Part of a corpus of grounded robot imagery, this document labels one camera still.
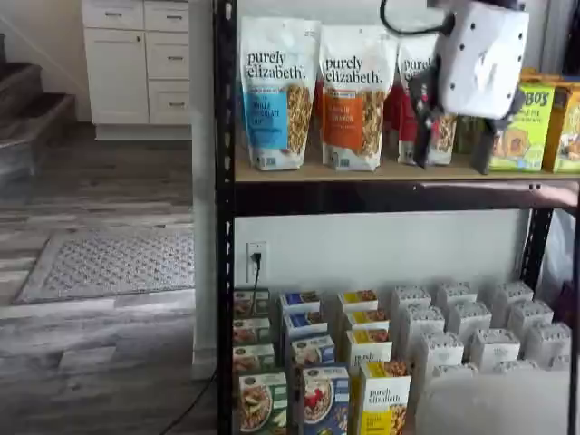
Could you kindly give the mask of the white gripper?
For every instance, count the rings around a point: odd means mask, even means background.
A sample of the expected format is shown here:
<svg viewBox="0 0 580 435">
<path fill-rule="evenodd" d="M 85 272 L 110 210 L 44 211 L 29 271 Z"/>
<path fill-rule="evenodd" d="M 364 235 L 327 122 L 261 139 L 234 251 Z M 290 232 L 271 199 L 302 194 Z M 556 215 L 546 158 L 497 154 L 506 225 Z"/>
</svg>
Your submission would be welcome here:
<svg viewBox="0 0 580 435">
<path fill-rule="evenodd" d="M 438 148 L 446 113 L 480 117 L 483 128 L 473 150 L 473 168 L 487 175 L 494 140 L 525 101 L 525 94 L 516 90 L 529 13 L 517 1 L 456 1 L 451 12 L 454 26 L 440 38 L 440 63 L 408 81 L 417 123 L 412 160 L 424 169 L 449 165 L 452 148 Z"/>
</svg>

